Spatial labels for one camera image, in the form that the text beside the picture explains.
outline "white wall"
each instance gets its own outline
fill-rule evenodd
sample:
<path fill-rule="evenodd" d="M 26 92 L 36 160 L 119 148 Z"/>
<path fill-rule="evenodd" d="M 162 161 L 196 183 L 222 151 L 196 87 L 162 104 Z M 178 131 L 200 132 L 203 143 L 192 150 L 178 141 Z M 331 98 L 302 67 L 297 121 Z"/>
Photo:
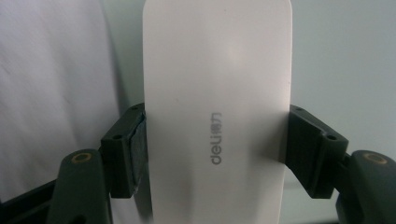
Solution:
<path fill-rule="evenodd" d="M 291 3 L 291 102 L 345 136 L 348 153 L 396 159 L 396 1 Z M 336 220 L 335 196 L 310 200 L 288 170 L 281 223 Z"/>

